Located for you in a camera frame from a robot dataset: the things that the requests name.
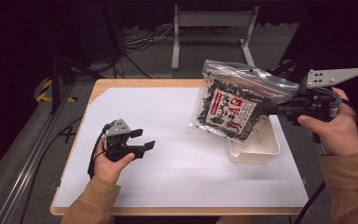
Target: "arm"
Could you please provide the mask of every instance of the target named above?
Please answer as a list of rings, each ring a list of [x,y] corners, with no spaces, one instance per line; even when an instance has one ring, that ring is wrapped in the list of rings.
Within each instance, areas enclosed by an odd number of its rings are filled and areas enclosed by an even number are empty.
[[[96,155],[102,152],[103,141],[100,141]],[[108,223],[120,191],[120,186],[116,185],[118,177],[134,158],[131,153],[118,162],[112,162],[103,153],[97,156],[94,159],[94,177],[65,212],[62,223]]]
[[[334,89],[343,99],[345,92]],[[334,223],[358,223],[358,132],[354,111],[339,106],[338,115],[330,122],[300,116],[298,122],[319,134],[329,155],[319,159],[327,190],[332,198]]]

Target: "hand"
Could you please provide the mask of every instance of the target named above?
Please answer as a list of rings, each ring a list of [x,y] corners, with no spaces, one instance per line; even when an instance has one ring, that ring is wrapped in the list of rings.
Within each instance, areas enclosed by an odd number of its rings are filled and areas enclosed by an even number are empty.
[[[94,175],[112,184],[117,183],[121,171],[135,158],[135,154],[130,153],[117,162],[110,161],[103,153],[103,139],[98,144],[95,155],[99,156],[95,158]]]
[[[333,88],[342,99],[348,100],[343,90]],[[340,104],[338,115],[329,122],[323,122],[308,116],[300,116],[301,126],[319,134],[321,142],[332,155],[349,155],[358,152],[358,132],[356,113],[347,105]]]

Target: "white paper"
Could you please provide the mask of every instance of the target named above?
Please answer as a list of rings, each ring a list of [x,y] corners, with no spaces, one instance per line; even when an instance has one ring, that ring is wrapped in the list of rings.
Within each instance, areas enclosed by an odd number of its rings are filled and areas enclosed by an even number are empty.
[[[115,207],[302,207],[308,200],[281,124],[270,116],[281,153],[266,164],[233,163],[227,139],[186,132],[199,88],[114,88],[90,104],[53,207],[68,207],[84,190],[104,124],[124,119],[156,141],[121,173]]]

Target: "metal stand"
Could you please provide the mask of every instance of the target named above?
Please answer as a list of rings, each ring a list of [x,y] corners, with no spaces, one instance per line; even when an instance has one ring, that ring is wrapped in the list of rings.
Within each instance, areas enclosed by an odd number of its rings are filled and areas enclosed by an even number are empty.
[[[173,29],[173,53],[172,70],[179,68],[180,53],[180,26],[243,26],[247,27],[246,37],[240,40],[243,55],[246,63],[255,67],[251,52],[248,48],[249,41],[255,26],[258,7],[252,11],[180,11],[179,6],[175,6]]]
[[[50,114],[54,114],[57,108],[60,106],[60,76],[64,85],[74,85],[75,76],[72,75],[71,67],[75,67],[79,71],[87,74],[95,79],[104,78],[96,72],[89,70],[87,67],[76,63],[68,58],[58,56],[51,62],[51,80],[52,80],[52,98],[53,107]]]
[[[295,83],[301,83],[304,79],[304,76],[309,72],[312,68],[312,63],[310,57],[301,57],[294,59],[288,63],[283,64],[282,66],[278,67],[273,71],[269,71],[274,76],[279,76],[280,73],[284,72],[285,70],[295,67],[293,72],[290,74],[289,77],[286,79]]]

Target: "table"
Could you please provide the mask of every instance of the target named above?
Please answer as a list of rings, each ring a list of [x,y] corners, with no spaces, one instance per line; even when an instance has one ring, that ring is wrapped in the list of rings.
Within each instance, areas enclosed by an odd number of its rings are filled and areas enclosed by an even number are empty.
[[[129,145],[151,140],[156,140],[156,145],[142,160],[134,161],[122,172],[118,181],[122,190],[114,216],[298,214],[308,196],[275,116],[270,120],[281,153],[266,164],[233,163],[228,158],[225,139],[184,133],[200,84],[197,79],[98,80],[65,166],[62,184],[51,204],[51,213],[63,215],[89,181],[87,167],[92,145],[106,122],[101,118],[125,116],[122,119],[131,128],[144,129],[143,136],[130,139]],[[164,97],[171,98],[173,93],[178,104],[159,107],[167,102]],[[183,97],[189,100],[181,101],[179,98]],[[113,105],[122,106],[112,110]],[[153,108],[184,110],[167,117],[164,113],[152,116]],[[137,118],[140,115],[148,119]]]

